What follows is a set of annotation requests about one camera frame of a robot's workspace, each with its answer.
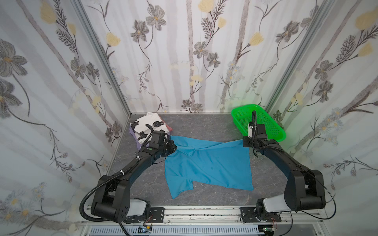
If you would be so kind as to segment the green plastic basket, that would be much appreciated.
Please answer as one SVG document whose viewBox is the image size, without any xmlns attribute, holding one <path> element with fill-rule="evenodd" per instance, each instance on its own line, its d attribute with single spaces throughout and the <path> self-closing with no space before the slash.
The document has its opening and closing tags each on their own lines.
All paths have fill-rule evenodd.
<svg viewBox="0 0 378 236">
<path fill-rule="evenodd" d="M 248 124 L 252 120 L 252 113 L 257 113 L 257 123 L 264 124 L 268 139 L 282 142 L 286 139 L 285 131 L 269 116 L 269 114 L 256 104 L 244 105 L 231 111 L 233 122 L 243 136 L 248 135 Z"/>
</svg>

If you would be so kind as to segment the blue t shirt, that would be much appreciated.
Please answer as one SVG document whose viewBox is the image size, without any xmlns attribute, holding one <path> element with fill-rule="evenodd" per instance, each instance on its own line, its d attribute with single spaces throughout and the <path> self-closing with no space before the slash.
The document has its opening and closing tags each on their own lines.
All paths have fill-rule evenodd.
<svg viewBox="0 0 378 236">
<path fill-rule="evenodd" d="M 164 162 L 173 199 L 192 190 L 193 183 L 253 191 L 249 149 L 242 140 L 215 142 L 172 136 L 176 151 Z"/>
</svg>

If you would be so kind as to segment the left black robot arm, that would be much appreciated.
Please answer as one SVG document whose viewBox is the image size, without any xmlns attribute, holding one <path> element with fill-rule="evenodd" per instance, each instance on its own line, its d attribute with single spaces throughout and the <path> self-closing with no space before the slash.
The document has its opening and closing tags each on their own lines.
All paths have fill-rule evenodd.
<svg viewBox="0 0 378 236">
<path fill-rule="evenodd" d="M 81 215 L 92 222 L 121 223 L 128 217 L 147 216 L 149 204 L 131 199 L 130 190 L 137 178 L 160 157 L 174 153 L 177 146 L 164 131 L 153 131 L 126 167 L 119 172 L 102 176 L 81 202 Z"/>
</svg>

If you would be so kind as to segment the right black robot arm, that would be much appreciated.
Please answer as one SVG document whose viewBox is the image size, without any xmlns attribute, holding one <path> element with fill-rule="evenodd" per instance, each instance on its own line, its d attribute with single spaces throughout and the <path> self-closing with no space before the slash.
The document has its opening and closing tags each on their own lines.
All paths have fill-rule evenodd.
<svg viewBox="0 0 378 236">
<path fill-rule="evenodd" d="M 292 158 L 274 139 L 268 139 L 265 125 L 248 125 L 248 135 L 243 137 L 243 146 L 252 148 L 270 159 L 285 175 L 287 182 L 283 194 L 259 199 L 255 216 L 260 221 L 280 212 L 322 209 L 326 205 L 323 175 L 310 170 Z"/>
</svg>

